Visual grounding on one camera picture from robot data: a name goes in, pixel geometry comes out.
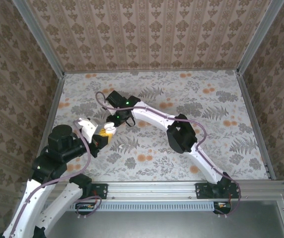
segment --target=patterned wallpaper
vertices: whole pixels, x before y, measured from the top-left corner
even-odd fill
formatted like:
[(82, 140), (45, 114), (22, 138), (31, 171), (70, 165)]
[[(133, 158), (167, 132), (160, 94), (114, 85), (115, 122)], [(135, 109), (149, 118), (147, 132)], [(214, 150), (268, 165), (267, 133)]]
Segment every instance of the patterned wallpaper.
[(276, 175), (284, 179), (284, 5), (244, 78)]
[(236, 68), (270, 0), (27, 0), (65, 71)]
[(57, 77), (11, 0), (0, 0), (0, 230), (37, 154)]

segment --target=metal frame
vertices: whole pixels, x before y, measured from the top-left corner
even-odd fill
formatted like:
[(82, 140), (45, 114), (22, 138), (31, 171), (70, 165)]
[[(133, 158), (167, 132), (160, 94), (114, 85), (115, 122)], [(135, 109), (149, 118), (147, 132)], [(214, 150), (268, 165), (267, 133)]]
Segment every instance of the metal frame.
[(257, 143), (258, 143), (260, 154), (261, 154), (262, 158), (266, 161), (266, 169), (268, 169), (267, 172), (269, 173), (270, 178), (276, 179), (275, 171), (274, 171), (273, 166), (271, 164), (271, 160), (270, 160), (267, 148), (266, 148), (265, 141), (263, 140), (263, 137), (262, 137), (262, 133), (261, 133), (261, 130), (260, 130), (260, 127), (259, 127), (259, 124), (258, 124), (258, 120), (257, 120), (255, 111), (253, 109), (253, 106), (252, 106), (252, 103), (251, 103), (251, 100), (250, 100), (250, 97), (249, 97), (249, 93), (248, 93), (246, 83), (244, 81), (242, 74), (236, 72), (236, 75), (237, 75), (237, 80), (238, 80), (239, 87), (240, 87), (240, 90), (241, 90), (241, 94), (242, 94), (243, 100), (245, 102), (247, 112), (248, 112), (248, 115), (249, 115), (249, 118), (250, 118), (250, 121), (251, 121), (252, 129), (253, 129), (255, 136), (256, 136), (256, 140), (257, 140)]
[(24, 21), (26, 22), (29, 30), (35, 37), (35, 40), (37, 41), (38, 45), (42, 49), (42, 52), (46, 56), (49, 64), (52, 66), (58, 79), (61, 80), (64, 76), (63, 66), (58, 60), (55, 51), (52, 49), (49, 42), (47, 41), (47, 38), (41, 30), (39, 24), (37, 23), (37, 20), (34, 17), (32, 10), (29, 8), (25, 0), (13, 0), (13, 2), (17, 7), (19, 13), (22, 15)]
[[(228, 199), (197, 199), (195, 184), (199, 181), (154, 181), (154, 182), (94, 182), (107, 183), (108, 202), (186, 202), (227, 201)], [(238, 180), (242, 201), (277, 201), (284, 198), (284, 181)], [(62, 182), (56, 185), (48, 201), (53, 201), (66, 187)]]
[(63, 93), (64, 83), (65, 83), (65, 78), (62, 78), (61, 80), (58, 81), (56, 92), (55, 92), (55, 95), (54, 95), (54, 98), (53, 98), (53, 103), (52, 103), (51, 109), (50, 109), (49, 114), (48, 114), (46, 126), (45, 126), (45, 129), (44, 129), (44, 133), (43, 133), (41, 143), (39, 145), (37, 156), (40, 155), (43, 148), (47, 145), (47, 138), (48, 138), (49, 134), (51, 133), (53, 125), (54, 125), (56, 112), (57, 112), (57, 109), (58, 109), (58, 104), (59, 104), (59, 101), (61, 99), (61, 95)]
[(266, 36), (266, 33), (268, 32), (275, 17), (280, 11), (283, 3), (284, 3), (284, 0), (273, 0), (270, 2), (268, 9), (266, 10), (262, 20), (260, 21), (260, 24), (257, 27), (257, 30), (255, 34), (253, 35), (251, 41), (249, 42), (249, 45), (237, 67), (240, 73), (243, 73), (248, 67), (252, 57), (255, 55), (258, 47), (260, 46), (261, 42)]

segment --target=floral table surface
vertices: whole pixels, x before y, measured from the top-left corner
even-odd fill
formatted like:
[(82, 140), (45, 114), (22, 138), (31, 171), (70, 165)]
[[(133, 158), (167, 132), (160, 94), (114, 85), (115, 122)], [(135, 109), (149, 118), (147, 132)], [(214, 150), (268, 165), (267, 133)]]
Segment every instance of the floral table surface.
[[(233, 70), (67, 74), (54, 126), (90, 117), (103, 123), (109, 115), (95, 92), (117, 90), (134, 95), (165, 113), (185, 114), (206, 128), (202, 148), (234, 179), (266, 179), (263, 159)], [(121, 125), (85, 174), (94, 181), (201, 180), (201, 171), (168, 145), (166, 133), (141, 121)], [(193, 125), (198, 139), (202, 130)], [(84, 155), (69, 162), (65, 174), (80, 170)]]

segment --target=gray floor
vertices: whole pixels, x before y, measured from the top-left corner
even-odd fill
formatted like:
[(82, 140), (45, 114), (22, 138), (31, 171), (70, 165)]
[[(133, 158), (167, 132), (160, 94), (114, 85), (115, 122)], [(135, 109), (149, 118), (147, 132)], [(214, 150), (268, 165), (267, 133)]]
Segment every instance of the gray floor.
[(48, 238), (284, 238), (274, 202), (242, 202), (233, 215), (212, 212), (67, 212)]

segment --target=wire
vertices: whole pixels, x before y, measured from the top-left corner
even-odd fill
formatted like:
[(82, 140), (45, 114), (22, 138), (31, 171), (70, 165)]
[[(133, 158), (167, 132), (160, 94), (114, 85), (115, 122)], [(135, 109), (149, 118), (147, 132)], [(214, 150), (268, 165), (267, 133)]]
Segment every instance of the wire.
[(11, 230), (9, 236), (12, 236), (12, 237), (14, 236), (14, 233), (15, 233), (16, 227), (17, 227), (17, 225), (18, 225), (18, 222), (19, 222), (19, 220), (21, 219), (21, 217), (22, 217), (22, 215), (23, 215), (23, 212), (24, 212), (24, 210), (25, 210), (27, 204), (30, 202), (30, 199), (32, 198), (32, 196), (33, 196), (38, 190), (40, 190), (40, 189), (42, 189), (42, 188), (44, 188), (44, 187), (46, 187), (46, 186), (48, 186), (48, 185), (52, 185), (52, 184), (54, 184), (54, 183), (57, 183), (57, 182), (60, 182), (60, 181), (66, 180), (66, 179), (70, 179), (70, 178), (72, 178), (72, 177), (75, 177), (75, 176), (77, 176), (77, 175), (80, 175), (80, 174), (82, 174), (83, 172), (85, 172), (85, 170), (86, 170), (87, 167), (89, 166), (90, 161), (91, 161), (90, 149), (89, 149), (89, 146), (88, 146), (88, 144), (87, 144), (85, 138), (83, 137), (83, 135), (82, 135), (81, 132), (79, 131), (78, 127), (76, 126), (76, 123), (79, 122), (79, 121), (80, 121), (80, 120), (75, 120), (75, 121), (73, 122), (73, 125), (74, 125), (74, 127), (75, 127), (75, 129), (76, 129), (77, 134), (79, 135), (80, 139), (82, 140), (82, 142), (83, 142), (83, 144), (84, 144), (84, 146), (85, 146), (85, 148), (86, 148), (86, 151), (87, 151), (88, 160), (87, 160), (86, 165), (85, 165), (80, 171), (78, 171), (78, 172), (75, 172), (75, 173), (73, 173), (73, 174), (71, 174), (71, 175), (67, 175), (67, 176), (64, 176), (64, 177), (61, 177), (61, 178), (57, 178), (57, 179), (51, 180), (51, 181), (46, 182), (46, 183), (44, 183), (44, 184), (38, 186), (37, 188), (35, 188), (35, 189), (29, 194), (29, 196), (26, 198), (26, 200), (25, 200), (23, 206), (21, 207), (19, 213), (17, 214), (17, 217), (16, 217), (16, 219), (15, 219), (15, 222), (14, 222), (14, 224), (13, 224), (13, 228), (12, 228), (12, 230)]
[(82, 202), (82, 201), (85, 201), (85, 200), (88, 200), (88, 199), (93, 199), (93, 198), (95, 198), (95, 199), (99, 199), (99, 204), (98, 204), (98, 206), (96, 206), (96, 208), (95, 209), (93, 209), (88, 215), (81, 215), (81, 214), (79, 214), (79, 208), (80, 207), (83, 207), (83, 206), (86, 206), (86, 204), (83, 204), (83, 205), (80, 205), (80, 206), (78, 206), (77, 207), (77, 210), (76, 210), (76, 213), (77, 213), (77, 215), (78, 215), (78, 218), (80, 218), (81, 216), (82, 217), (84, 217), (84, 218), (86, 218), (86, 217), (89, 217), (89, 216), (91, 216), (92, 214), (94, 214), (98, 209), (99, 209), (99, 207), (100, 207), (100, 205), (101, 205), (101, 203), (102, 203), (102, 198), (101, 197), (99, 197), (99, 196), (91, 196), (91, 197), (87, 197), (87, 198), (84, 198), (84, 199), (79, 199), (79, 200), (77, 200), (76, 202)]
[(95, 196), (98, 196), (98, 194), (97, 194), (96, 190), (94, 190), (94, 191), (92, 191), (92, 192), (93, 192), (93, 194), (94, 194)]
[(124, 110), (133, 110), (133, 109), (143, 109), (143, 110), (146, 110), (146, 111), (150, 111), (164, 119), (167, 119), (167, 120), (174, 120), (174, 121), (181, 121), (181, 122), (190, 122), (190, 123), (193, 123), (193, 124), (196, 124), (198, 125), (204, 132), (204, 137), (203, 139), (196, 145), (196, 151), (201, 155), (201, 157), (209, 164), (209, 166), (219, 175), (221, 175), (222, 177), (226, 178), (226, 179), (229, 179), (230, 181), (234, 182), (237, 187), (238, 187), (238, 202), (235, 206), (235, 208), (230, 211), (227, 215), (231, 215), (233, 212), (235, 212), (239, 206), (239, 203), (240, 203), (240, 199), (241, 199), (241, 189), (240, 189), (240, 186), (239, 186), (239, 183), (237, 181), (235, 181), (233, 178), (227, 176), (227, 175), (224, 175), (223, 173), (221, 173), (219, 170), (217, 170), (212, 164), (211, 162), (205, 157), (205, 155), (199, 150), (199, 146), (206, 140), (207, 138), (207, 132), (205, 130), (205, 128), (200, 124), (198, 123), (197, 121), (194, 121), (194, 120), (190, 120), (190, 119), (180, 119), (180, 118), (167, 118), (165, 117), (164, 115), (162, 115), (161, 113), (151, 109), (151, 108), (147, 108), (147, 107), (140, 107), (140, 106), (137, 106), (137, 107), (128, 107), (128, 108), (112, 108), (112, 107), (108, 107), (106, 105), (104, 105), (102, 102), (99, 101), (98, 99), (98, 95), (101, 94), (103, 96), (103, 100), (104, 100), (104, 103), (106, 103), (106, 96), (104, 95), (103, 92), (96, 92), (95, 94), (95, 98), (97, 100), (97, 103), (99, 105), (101, 105), (102, 107), (106, 108), (106, 109), (109, 109), (109, 110), (113, 110), (113, 111), (124, 111)]
[(228, 201), (229, 203), (230, 203), (230, 207), (231, 207), (231, 194), (229, 193), (229, 201)]

